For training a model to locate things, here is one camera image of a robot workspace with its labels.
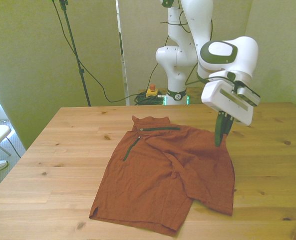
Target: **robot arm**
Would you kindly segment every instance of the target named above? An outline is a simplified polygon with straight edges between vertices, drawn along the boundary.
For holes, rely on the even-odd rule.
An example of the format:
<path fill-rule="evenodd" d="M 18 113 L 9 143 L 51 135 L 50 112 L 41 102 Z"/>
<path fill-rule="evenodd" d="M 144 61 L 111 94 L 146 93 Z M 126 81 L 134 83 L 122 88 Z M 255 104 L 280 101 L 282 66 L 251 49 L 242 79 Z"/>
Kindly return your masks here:
<path fill-rule="evenodd" d="M 258 45 L 246 36 L 210 41 L 213 0 L 181 0 L 184 18 L 178 16 L 182 10 L 173 6 L 173 0 L 160 2 L 169 8 L 168 35 L 179 45 L 160 48 L 156 53 L 157 62 L 168 76 L 168 93 L 180 95 L 185 91 L 186 77 L 176 67 L 198 63 L 198 78 L 205 83 L 201 100 L 219 112 L 215 139 L 219 146 L 233 121 L 246 126 L 251 124 L 253 108 L 260 102 L 260 96 L 250 89 Z M 191 33 L 183 31 L 181 24 L 185 23 Z M 172 96 L 174 94 L 167 95 L 168 104 L 185 104 L 182 98 L 171 100 Z"/>

